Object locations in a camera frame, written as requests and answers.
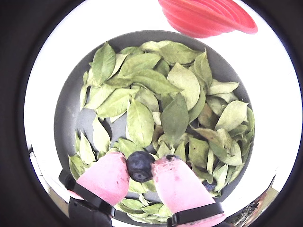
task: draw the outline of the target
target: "gray plate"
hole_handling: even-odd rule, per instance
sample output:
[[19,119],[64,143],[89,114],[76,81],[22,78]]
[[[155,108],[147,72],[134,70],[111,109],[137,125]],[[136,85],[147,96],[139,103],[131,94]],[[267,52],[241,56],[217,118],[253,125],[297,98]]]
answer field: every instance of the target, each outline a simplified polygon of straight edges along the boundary
[[[204,51],[206,48],[209,64],[213,72],[213,78],[222,82],[240,82],[239,87],[234,91],[234,93],[239,99],[243,98],[244,102],[250,103],[249,96],[245,90],[243,83],[233,68],[229,65],[229,63],[213,49],[196,39],[181,35],[179,33],[150,30],[121,35],[109,40],[108,43],[115,50],[115,52],[119,52],[128,46],[140,46],[142,43],[147,41],[158,42],[161,40],[172,40],[175,42],[183,43],[193,50]],[[73,147],[75,130],[82,130],[84,134],[86,134],[89,141],[92,141],[92,121],[95,118],[95,113],[93,110],[89,109],[83,109],[82,111],[79,111],[79,97],[80,90],[83,85],[83,73],[90,69],[89,62],[92,62],[96,50],[100,47],[101,45],[92,50],[78,63],[78,65],[74,68],[74,70],[67,78],[58,99],[54,117],[54,138],[59,160],[63,169],[66,171],[69,171],[69,161],[67,155],[73,155],[75,153]],[[109,119],[105,119],[102,124],[108,131],[112,143],[117,141],[119,137],[125,137],[126,114],[116,120],[114,123],[110,123]],[[246,161],[245,167],[239,176],[222,190],[222,196],[215,199],[217,202],[222,202],[225,200],[226,197],[230,195],[230,193],[239,183],[249,163],[252,147],[253,146],[250,147],[250,154]],[[152,146],[149,146],[147,150],[149,152],[154,152]],[[131,198],[137,198],[136,195],[137,194],[135,193],[128,193],[127,196]],[[156,193],[149,192],[145,195],[145,198],[154,202],[160,202],[160,199]],[[137,226],[154,226],[154,224],[143,224],[135,222],[131,220],[125,213],[122,213],[120,211],[117,211],[116,219]]]

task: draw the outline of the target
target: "pile of leaves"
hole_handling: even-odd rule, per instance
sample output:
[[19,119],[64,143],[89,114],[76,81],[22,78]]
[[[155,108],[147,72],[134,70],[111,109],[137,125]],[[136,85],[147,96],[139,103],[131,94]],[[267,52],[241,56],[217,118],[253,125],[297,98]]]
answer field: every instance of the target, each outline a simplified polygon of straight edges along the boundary
[[[154,147],[159,159],[168,154],[187,162],[201,182],[212,185],[212,196],[241,172],[254,136],[254,116],[248,104],[234,94],[239,82],[213,78],[207,52],[165,40],[127,47],[119,53],[106,42],[83,75],[80,109],[92,109],[93,141],[75,132],[76,154],[70,170],[79,178],[110,152]],[[127,114],[126,138],[111,140],[100,121]],[[171,215],[163,203],[150,203],[143,194],[156,192],[152,180],[130,180],[138,199],[124,199],[116,208],[138,222],[162,224]]]

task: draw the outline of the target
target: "white surface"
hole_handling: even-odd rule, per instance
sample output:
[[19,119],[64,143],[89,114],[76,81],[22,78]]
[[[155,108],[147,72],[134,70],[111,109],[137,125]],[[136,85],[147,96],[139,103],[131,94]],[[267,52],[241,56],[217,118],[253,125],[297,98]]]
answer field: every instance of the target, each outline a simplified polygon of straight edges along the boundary
[[[237,188],[223,202],[231,215],[257,198],[277,174],[280,191],[293,167],[301,137],[301,94],[295,71],[278,37],[252,9],[258,33],[234,31],[200,39],[223,56],[241,78],[255,114],[255,142],[248,168]],[[54,112],[62,86],[77,63],[113,37],[139,30],[175,31],[158,1],[87,0],[51,33],[33,66],[25,101],[25,130],[41,172],[66,201],[59,182],[62,169],[53,137]],[[116,227],[131,226],[114,220]]]

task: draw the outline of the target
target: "black strap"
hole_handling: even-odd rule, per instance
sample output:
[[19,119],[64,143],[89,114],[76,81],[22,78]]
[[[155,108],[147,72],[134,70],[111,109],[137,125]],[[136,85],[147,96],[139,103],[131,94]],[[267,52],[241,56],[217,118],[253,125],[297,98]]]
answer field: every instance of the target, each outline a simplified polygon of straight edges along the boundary
[[97,210],[114,217],[116,209],[112,207],[109,203],[87,190],[80,184],[78,184],[75,179],[67,173],[65,170],[62,170],[59,175],[60,182],[70,191],[78,194],[87,202],[89,202],[92,206],[94,206]]
[[221,203],[212,203],[206,206],[192,208],[175,213],[171,218],[167,219],[167,227],[175,227],[190,222],[203,220],[217,214],[224,213]]

